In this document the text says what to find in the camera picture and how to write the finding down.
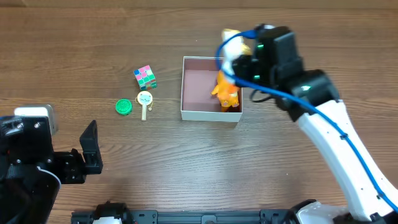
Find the white plush duck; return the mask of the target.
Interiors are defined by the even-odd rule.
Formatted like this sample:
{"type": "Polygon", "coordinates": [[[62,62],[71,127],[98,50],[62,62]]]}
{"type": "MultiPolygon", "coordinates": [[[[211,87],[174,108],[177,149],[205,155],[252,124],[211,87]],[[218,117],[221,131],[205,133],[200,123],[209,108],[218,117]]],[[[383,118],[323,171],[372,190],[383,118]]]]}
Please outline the white plush duck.
{"type": "MultiPolygon", "coordinates": [[[[240,33],[241,31],[239,30],[233,30],[233,29],[223,29],[222,32],[222,40],[227,41],[229,38],[232,36],[240,33]]],[[[227,72],[230,75],[234,75],[234,71],[232,68],[232,63],[233,60],[237,59],[241,55],[251,55],[251,49],[244,44],[244,39],[243,37],[235,37],[232,40],[230,40],[222,49],[223,53],[223,61],[221,64],[221,68],[224,72],[227,72]]],[[[235,85],[235,81],[224,75],[225,79],[230,83],[235,85]]]]}

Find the green round disc toy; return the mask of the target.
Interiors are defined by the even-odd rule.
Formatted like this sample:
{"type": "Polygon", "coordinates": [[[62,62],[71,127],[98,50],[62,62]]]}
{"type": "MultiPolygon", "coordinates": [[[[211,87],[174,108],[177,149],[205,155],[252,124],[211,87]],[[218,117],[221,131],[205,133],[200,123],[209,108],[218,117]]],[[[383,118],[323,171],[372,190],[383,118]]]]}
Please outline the green round disc toy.
{"type": "Polygon", "coordinates": [[[132,112],[132,103],[129,99],[120,99],[116,102],[115,110],[118,114],[126,116],[132,112]]]}

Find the orange plastic cat toy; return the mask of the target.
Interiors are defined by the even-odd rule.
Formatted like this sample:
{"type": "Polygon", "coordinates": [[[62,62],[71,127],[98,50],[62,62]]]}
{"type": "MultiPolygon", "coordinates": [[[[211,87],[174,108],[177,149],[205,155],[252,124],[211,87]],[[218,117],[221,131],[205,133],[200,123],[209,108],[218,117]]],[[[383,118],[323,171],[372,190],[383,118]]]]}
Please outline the orange plastic cat toy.
{"type": "Polygon", "coordinates": [[[221,105],[221,111],[227,112],[231,107],[239,106],[239,88],[227,81],[224,73],[220,70],[217,75],[217,84],[211,94],[216,96],[221,105]]]}

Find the wooden cat rattle drum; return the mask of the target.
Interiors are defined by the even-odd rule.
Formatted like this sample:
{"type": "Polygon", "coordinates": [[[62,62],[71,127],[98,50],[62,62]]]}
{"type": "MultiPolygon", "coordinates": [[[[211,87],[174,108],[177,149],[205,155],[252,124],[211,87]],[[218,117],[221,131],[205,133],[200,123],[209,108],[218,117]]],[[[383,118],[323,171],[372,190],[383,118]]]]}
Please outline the wooden cat rattle drum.
{"type": "Polygon", "coordinates": [[[147,112],[152,111],[153,96],[149,91],[141,91],[136,97],[136,102],[142,106],[141,120],[147,120],[147,112]]]}

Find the pastel rubiks cube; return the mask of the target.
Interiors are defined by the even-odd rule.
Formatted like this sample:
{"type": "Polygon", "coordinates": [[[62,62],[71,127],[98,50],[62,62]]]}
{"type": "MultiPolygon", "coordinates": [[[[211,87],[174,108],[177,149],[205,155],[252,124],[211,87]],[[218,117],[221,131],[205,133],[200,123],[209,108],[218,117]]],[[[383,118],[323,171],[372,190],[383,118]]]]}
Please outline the pastel rubiks cube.
{"type": "Polygon", "coordinates": [[[155,75],[149,65],[134,70],[133,74],[137,80],[140,90],[147,91],[157,88],[155,75]]]}

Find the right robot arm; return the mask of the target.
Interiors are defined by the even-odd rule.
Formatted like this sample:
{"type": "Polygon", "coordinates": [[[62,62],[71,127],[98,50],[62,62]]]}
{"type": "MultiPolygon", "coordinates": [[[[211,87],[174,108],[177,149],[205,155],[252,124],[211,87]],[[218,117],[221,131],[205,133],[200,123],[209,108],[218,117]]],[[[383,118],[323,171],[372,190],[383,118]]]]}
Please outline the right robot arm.
{"type": "Polygon", "coordinates": [[[223,32],[221,70],[231,83],[268,94],[318,148],[343,194],[345,207],[315,200],[292,209],[295,223],[396,223],[397,189],[355,131],[328,75],[307,70],[286,26],[223,32]]]}

